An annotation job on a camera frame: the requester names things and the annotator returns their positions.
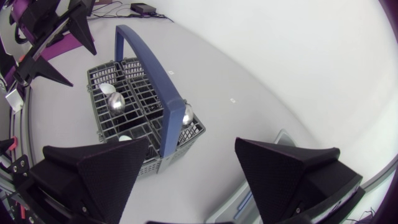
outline blue handle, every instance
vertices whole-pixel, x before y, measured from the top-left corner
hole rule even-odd
[[[173,154],[177,148],[182,119],[185,114],[185,103],[152,51],[138,34],[126,25],[116,26],[114,60],[116,62],[123,60],[124,40],[129,43],[137,55],[160,102],[162,102],[164,109],[160,155],[165,158]]]

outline plastic grid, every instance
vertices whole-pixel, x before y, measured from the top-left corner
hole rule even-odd
[[[102,141],[119,141],[119,137],[122,135],[132,139],[145,136],[150,142],[146,161],[159,158],[159,140],[148,125],[123,72],[119,68],[118,63],[111,62],[88,71],[90,83],[88,88],[91,89],[94,112]],[[101,83],[114,85],[116,91],[122,94],[126,102],[123,114],[115,116],[109,112],[106,96],[100,90]]]
[[[162,104],[138,59],[124,59],[121,65],[126,77],[130,80],[131,88],[134,90],[134,94],[136,94],[145,115],[163,110]]]
[[[121,61],[121,65],[141,108],[144,110],[146,118],[149,120],[151,127],[155,130],[159,139],[161,139],[163,107],[140,62],[137,58],[125,58]],[[202,123],[194,116],[192,123],[181,130],[177,148],[191,139],[199,137],[204,130],[205,128]]]
[[[159,136],[159,138],[162,137],[162,123],[163,116],[150,120],[150,124],[155,129],[155,132]],[[177,146],[183,147],[185,143],[188,143],[192,139],[199,137],[199,135],[204,132],[204,130],[205,128],[203,127],[202,123],[196,116],[194,116],[191,124],[181,130]]]
[[[143,136],[148,138],[150,151],[139,173],[140,176],[143,176],[143,174],[157,171],[161,163],[159,147],[163,107],[138,59],[126,58],[121,65],[123,67],[117,62],[110,62],[89,70],[88,89],[91,90],[98,127],[104,135],[103,141],[118,141],[122,135],[133,139]],[[126,110],[124,114],[112,117],[106,103],[106,96],[100,90],[101,83],[114,85],[116,90],[125,97]],[[184,156],[199,135],[204,132],[205,127],[194,116],[193,122],[181,130],[176,152],[170,164]]]

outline dishwasher cutlery basket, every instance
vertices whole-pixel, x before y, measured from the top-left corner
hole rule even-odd
[[[136,58],[123,60],[126,40]],[[119,141],[120,136],[147,138],[149,151],[139,177],[166,169],[189,150],[205,132],[194,115],[188,127],[182,127],[185,101],[144,41],[128,26],[116,26],[115,62],[88,70],[88,91],[101,142]],[[100,84],[115,86],[126,102],[123,114],[111,114]]]

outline cable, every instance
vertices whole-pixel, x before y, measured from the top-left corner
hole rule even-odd
[[[14,38],[15,38],[15,41],[17,42],[17,44],[24,44],[27,42],[26,38],[19,37],[19,27],[18,26],[15,26]]]
[[[364,222],[364,221],[358,221],[358,220],[352,220],[352,219],[349,219],[349,218],[347,218],[346,220],[348,220],[348,221],[354,221],[354,222],[357,222],[357,223],[370,223],[370,220],[368,221],[368,222]]]
[[[169,17],[165,16],[164,14],[158,14],[158,13],[156,13],[156,12],[155,12],[155,14],[154,14],[153,16],[151,16],[151,17],[155,17],[155,18],[159,18],[159,19],[168,19],[168,20],[174,22],[173,20],[171,20]]]
[[[156,12],[150,13],[148,15],[141,15],[141,14],[128,14],[128,15],[119,15],[118,12],[122,11],[124,9],[130,9],[130,7],[126,7],[126,8],[122,8],[116,11],[116,15],[108,15],[109,13],[111,13],[113,10],[120,8],[121,6],[125,6],[125,5],[129,5],[129,4],[122,4],[118,7],[113,8],[112,10],[110,10],[109,12],[103,14],[103,15],[97,15],[97,14],[93,14],[93,16],[95,16],[95,18],[89,18],[87,19],[87,21],[93,21],[96,19],[101,19],[101,18],[158,18],[158,19],[168,19],[172,22],[174,22],[173,20],[171,20],[170,18],[168,18],[167,16],[163,15],[163,14],[158,14]]]
[[[112,5],[113,3],[120,3],[120,4],[123,4],[121,1],[114,1],[114,2],[108,3],[108,4],[104,5],[104,6],[101,6],[101,7],[97,8],[97,9],[95,9],[95,10],[92,10],[92,12],[95,12],[95,11],[97,11],[97,10],[99,10],[99,9],[102,9],[102,8],[106,7],[106,6],[110,6],[110,5]]]
[[[107,16],[109,13],[111,13],[113,10],[118,9],[118,8],[120,8],[120,7],[122,7],[122,6],[127,6],[127,5],[129,5],[129,4],[122,4],[122,5],[118,6],[118,7],[115,7],[115,8],[113,8],[113,9],[111,9],[111,10],[108,11],[108,12],[97,12],[97,13],[105,13],[105,14],[103,14],[102,16],[103,16],[103,17],[106,17],[106,16]],[[96,17],[95,17],[95,18],[89,18],[89,19],[87,19],[87,21],[93,21],[93,20],[101,19],[101,18],[102,18],[102,16],[99,16],[99,15],[93,15],[93,16],[96,16]]]

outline white surface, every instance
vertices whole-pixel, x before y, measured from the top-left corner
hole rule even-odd
[[[104,93],[106,96],[109,96],[110,94],[116,92],[116,88],[112,84],[108,83],[100,84],[99,88],[101,89],[102,93]]]
[[[251,72],[364,181],[398,153],[397,139],[363,138],[398,89],[397,42],[379,1],[144,2]]]
[[[208,218],[244,180],[234,153],[237,136],[271,142],[285,128],[297,144],[318,146],[263,85],[189,31],[164,19],[98,19],[90,22],[97,56],[80,47],[50,61],[73,88],[40,77],[32,82],[32,138],[38,160],[46,145],[98,143],[86,71],[113,59],[117,24],[132,27],[165,70],[174,72],[171,80],[206,126],[181,160],[135,184],[121,223],[200,223]],[[131,50],[125,52],[132,56]]]
[[[361,203],[357,204],[353,212],[348,217],[349,219],[359,220],[360,218],[364,218],[370,213],[366,213],[365,211],[370,211],[373,208],[374,211],[377,211],[380,207],[384,196],[391,185],[392,179],[394,178],[395,171],[390,174],[390,176],[384,180],[382,184],[380,184],[377,188],[373,189],[370,193],[365,194],[361,199]],[[353,221],[345,221],[344,224],[352,224],[355,223]]]
[[[30,43],[24,43],[21,45],[15,42],[14,33],[16,25],[13,24],[10,26],[10,11],[11,7],[1,9],[0,11],[0,35],[7,53],[14,56],[16,60],[19,60],[19,58],[30,49]],[[21,38],[25,37],[22,32],[19,32],[19,34]]]
[[[14,113],[20,111],[24,105],[24,100],[22,100],[18,90],[16,89],[6,95],[6,100]]]

